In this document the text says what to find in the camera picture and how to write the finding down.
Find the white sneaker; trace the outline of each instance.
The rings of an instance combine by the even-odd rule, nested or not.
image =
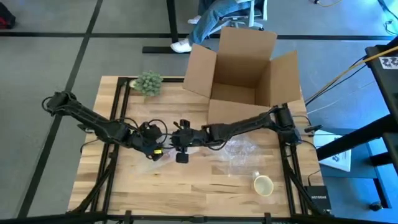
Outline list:
[[[189,19],[189,20],[188,20],[188,23],[189,23],[189,24],[195,25],[195,24],[198,23],[198,21],[199,21],[200,18],[201,18],[201,16],[195,16],[195,18]]]
[[[188,39],[183,39],[177,43],[173,43],[170,47],[177,53],[190,52],[192,50]]]

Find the butcher block tabletop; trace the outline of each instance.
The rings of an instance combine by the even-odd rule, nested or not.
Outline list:
[[[118,78],[102,77],[93,108],[108,119]],[[124,90],[121,91],[116,114],[120,114],[123,94]],[[180,119],[189,120],[192,128],[199,129],[206,124],[208,103],[208,98],[184,90],[182,83],[163,83],[161,94],[156,97],[144,97],[132,89],[126,117],[136,120],[139,125],[144,121],[161,119],[170,133],[177,129],[173,122]],[[296,126],[308,125],[308,121],[300,117],[307,115],[303,99],[289,103],[289,108]],[[162,124],[156,125],[165,131]],[[133,215],[263,217],[264,213],[269,212],[272,217],[289,217],[276,133],[262,129],[240,138],[255,146],[255,150],[239,152],[238,157],[234,157],[226,151],[190,148],[188,164],[176,163],[173,151],[160,161],[153,162],[141,152],[120,147],[108,214],[124,215],[126,210],[131,210]],[[308,136],[302,138],[313,141]],[[95,139],[94,134],[87,134],[86,142]],[[89,143],[83,148],[69,210],[76,208],[95,185],[102,152],[101,141]],[[297,155],[303,183],[307,185],[308,175],[320,169],[317,154],[313,146],[303,142],[297,146]],[[252,189],[254,171],[272,179],[274,191],[270,196],[261,197]],[[311,176],[311,184],[323,185],[320,172]],[[102,207],[105,185],[99,195],[97,210]],[[300,213],[298,193],[292,186],[295,208]]]

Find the small potted plant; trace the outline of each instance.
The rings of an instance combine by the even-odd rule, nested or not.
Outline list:
[[[136,89],[144,96],[157,96],[160,94],[163,78],[159,73],[152,71],[138,75],[138,78],[130,82],[130,87]]]

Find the cardboard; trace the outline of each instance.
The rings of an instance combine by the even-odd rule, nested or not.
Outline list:
[[[218,53],[193,45],[183,87],[210,99],[209,123],[232,123],[299,100],[297,52],[271,60],[277,34],[224,27]]]

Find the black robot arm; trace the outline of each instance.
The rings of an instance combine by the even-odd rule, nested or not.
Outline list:
[[[110,121],[83,106],[76,100],[74,94],[66,91],[56,92],[53,96],[46,98],[42,106],[52,116],[55,114],[72,116],[86,128],[92,129],[97,138],[105,143],[134,148],[154,161],[161,157],[161,154],[156,154],[155,151],[162,147],[156,141],[162,136],[162,132],[154,124],[144,122],[139,127],[134,127],[125,123],[124,118]]]
[[[94,111],[84,107],[76,100],[74,94],[70,92],[56,92],[53,96],[44,99],[43,109],[52,116],[72,116],[80,121],[84,127],[92,129],[98,139],[109,144],[119,144],[127,148],[143,152],[147,158],[153,161],[158,160],[163,155],[162,149],[165,148],[162,142],[157,142],[163,135],[159,127],[150,122],[144,122],[140,126],[131,126],[120,118],[110,121]],[[279,121],[277,125],[271,119],[274,113]],[[220,150],[231,137],[257,129],[271,129],[281,133],[285,141],[290,144],[300,142],[300,135],[296,131],[292,116],[288,108],[273,107],[265,113],[261,113],[253,118],[245,119],[231,124],[209,124],[201,127],[201,130],[190,128],[190,122],[180,120],[180,124],[174,123],[178,130],[171,134],[171,146],[179,152],[177,162],[187,163],[188,147],[204,146],[212,150]]]
[[[274,113],[280,125],[271,119]],[[190,128],[190,122],[180,120],[180,124],[174,123],[178,130],[172,134],[173,147],[180,153],[177,154],[177,162],[188,162],[188,147],[205,146],[212,150],[222,149],[231,137],[254,131],[257,129],[270,129],[280,133],[288,144],[300,144],[301,137],[295,128],[292,116],[288,108],[273,107],[268,112],[258,116],[244,119],[231,124],[209,124],[201,127],[201,130]]]

